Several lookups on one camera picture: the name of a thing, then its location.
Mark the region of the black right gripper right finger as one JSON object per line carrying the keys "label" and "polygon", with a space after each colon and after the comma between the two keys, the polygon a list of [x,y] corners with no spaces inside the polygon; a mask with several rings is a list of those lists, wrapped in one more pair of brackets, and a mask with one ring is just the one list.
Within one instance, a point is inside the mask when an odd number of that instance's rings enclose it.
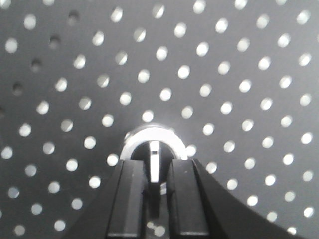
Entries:
{"label": "black right gripper right finger", "polygon": [[167,178],[167,204],[171,236],[209,235],[192,161],[172,161]]}

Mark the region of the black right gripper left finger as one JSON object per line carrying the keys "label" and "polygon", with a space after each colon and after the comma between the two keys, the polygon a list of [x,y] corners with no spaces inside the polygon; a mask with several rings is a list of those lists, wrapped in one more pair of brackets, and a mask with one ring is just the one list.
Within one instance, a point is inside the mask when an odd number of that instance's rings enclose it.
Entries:
{"label": "black right gripper left finger", "polygon": [[106,236],[141,236],[144,188],[144,163],[124,160]]}

